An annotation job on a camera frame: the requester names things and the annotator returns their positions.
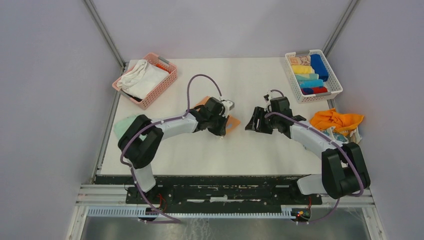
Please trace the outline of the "orange polka dot towel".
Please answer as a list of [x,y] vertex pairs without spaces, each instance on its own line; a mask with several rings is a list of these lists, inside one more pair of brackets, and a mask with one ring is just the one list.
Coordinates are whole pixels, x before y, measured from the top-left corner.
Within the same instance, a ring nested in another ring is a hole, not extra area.
[[[210,99],[210,98],[211,98],[210,96],[205,96],[200,102],[198,102],[192,108],[194,109],[195,107],[198,107],[200,105],[204,105],[207,102],[207,100]],[[226,126],[225,126],[226,134],[228,135],[231,132],[233,132],[240,124],[241,124],[241,121],[230,114],[229,119],[228,119]]]

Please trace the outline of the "bright orange towel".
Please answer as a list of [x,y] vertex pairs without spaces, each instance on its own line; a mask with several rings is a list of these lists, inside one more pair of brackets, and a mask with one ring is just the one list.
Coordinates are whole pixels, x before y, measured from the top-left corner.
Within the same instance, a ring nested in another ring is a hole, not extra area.
[[320,131],[334,127],[336,133],[346,137],[360,125],[364,117],[356,113],[339,113],[332,108],[316,112],[309,122]]

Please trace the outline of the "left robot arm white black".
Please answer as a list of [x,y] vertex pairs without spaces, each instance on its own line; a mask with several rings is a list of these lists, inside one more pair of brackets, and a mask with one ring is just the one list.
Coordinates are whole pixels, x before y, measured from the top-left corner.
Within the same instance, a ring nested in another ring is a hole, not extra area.
[[231,107],[206,104],[191,108],[187,114],[152,120],[146,115],[129,116],[113,126],[121,150],[121,163],[130,167],[138,197],[147,204],[154,202],[158,191],[154,187],[151,163],[163,140],[181,134],[208,130],[215,136],[224,137],[230,118]]

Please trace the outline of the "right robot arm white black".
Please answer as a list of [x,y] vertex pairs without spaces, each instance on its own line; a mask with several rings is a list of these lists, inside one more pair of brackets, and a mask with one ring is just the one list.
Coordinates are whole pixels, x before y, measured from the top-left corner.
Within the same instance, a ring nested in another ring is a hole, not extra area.
[[301,177],[289,189],[289,199],[302,204],[312,194],[333,199],[359,197],[371,184],[360,146],[341,142],[313,127],[301,115],[294,115],[287,97],[266,95],[266,107],[256,106],[245,130],[271,135],[278,131],[302,144],[321,160],[321,172]]

